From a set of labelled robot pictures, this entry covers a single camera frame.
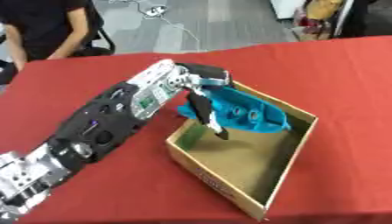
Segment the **yellow object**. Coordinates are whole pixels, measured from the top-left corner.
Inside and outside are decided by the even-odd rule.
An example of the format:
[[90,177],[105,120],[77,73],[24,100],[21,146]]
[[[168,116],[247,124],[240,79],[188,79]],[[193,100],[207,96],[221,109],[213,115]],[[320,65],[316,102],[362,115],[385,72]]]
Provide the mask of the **yellow object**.
[[340,7],[343,0],[313,0],[306,8],[306,16],[310,19],[328,19]]

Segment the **wire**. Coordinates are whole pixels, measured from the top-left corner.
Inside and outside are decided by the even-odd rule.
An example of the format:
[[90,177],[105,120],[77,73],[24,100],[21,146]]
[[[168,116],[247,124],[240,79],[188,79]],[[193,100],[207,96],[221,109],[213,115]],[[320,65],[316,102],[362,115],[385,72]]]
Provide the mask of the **wire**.
[[137,11],[140,12],[143,15],[143,19],[157,19],[157,18],[159,18],[159,19],[162,19],[163,21],[165,21],[168,25],[171,25],[172,27],[180,29],[180,30],[182,30],[184,32],[187,32],[189,34],[189,36],[191,36],[196,41],[196,51],[198,53],[200,53],[200,51],[201,51],[200,50],[200,48],[201,48],[200,40],[196,37],[196,35],[193,34],[193,32],[191,32],[190,30],[188,30],[188,29],[186,29],[184,27],[180,27],[180,26],[172,23],[170,20],[165,18],[163,14],[156,15],[155,17],[152,17],[152,16],[148,15],[145,11],[142,11],[142,9],[141,9],[142,7],[141,7],[140,3],[146,2],[149,6],[151,6],[152,9],[153,8],[157,8],[157,7],[165,7],[166,9],[168,9],[167,6],[162,5],[162,4],[160,4],[160,5],[159,4],[153,4],[149,0],[108,0],[108,2],[110,4],[114,4],[114,3],[117,3],[117,2],[134,3],[134,4],[137,5]]
[[186,29],[184,27],[177,26],[177,25],[173,24],[172,22],[170,22],[169,20],[167,20],[166,18],[164,18],[164,17],[160,17],[160,18],[162,20],[164,20],[166,23],[168,23],[169,25],[172,25],[173,27],[175,27],[177,29],[180,29],[180,30],[183,30],[183,31],[187,32],[189,34],[189,36],[191,36],[194,40],[196,40],[196,51],[198,53],[200,53],[200,40],[190,30],[188,30],[188,29]]

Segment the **open cardboard box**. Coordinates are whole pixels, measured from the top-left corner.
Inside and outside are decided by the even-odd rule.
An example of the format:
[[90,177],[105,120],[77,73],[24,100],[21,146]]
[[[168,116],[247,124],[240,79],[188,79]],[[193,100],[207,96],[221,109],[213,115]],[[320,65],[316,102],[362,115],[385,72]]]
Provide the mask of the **open cardboard box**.
[[188,120],[166,143],[174,160],[261,221],[318,118],[240,83],[235,85],[282,109],[292,130],[260,134],[229,129],[230,139],[224,141],[197,121]]

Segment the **floor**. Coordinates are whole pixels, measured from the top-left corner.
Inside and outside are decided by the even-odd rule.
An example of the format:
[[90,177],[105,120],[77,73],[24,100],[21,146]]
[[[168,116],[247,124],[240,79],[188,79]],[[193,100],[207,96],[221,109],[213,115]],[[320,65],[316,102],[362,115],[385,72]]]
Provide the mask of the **floor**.
[[118,53],[204,52],[295,41],[276,20],[268,0],[140,1],[142,11],[152,4],[167,5],[164,18],[177,27],[161,19],[144,19],[135,3],[112,2],[95,0],[95,5]]

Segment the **red tablecloth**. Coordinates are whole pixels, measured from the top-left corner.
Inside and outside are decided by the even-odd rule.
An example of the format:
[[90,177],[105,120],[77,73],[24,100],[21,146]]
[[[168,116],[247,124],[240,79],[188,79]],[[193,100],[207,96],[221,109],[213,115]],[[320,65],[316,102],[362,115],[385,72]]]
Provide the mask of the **red tablecloth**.
[[[269,223],[391,223],[392,38],[33,62],[0,96],[1,151],[29,151],[84,102],[164,58],[225,67],[319,116]],[[184,121],[182,101],[21,221],[250,221],[169,158],[164,141]]]

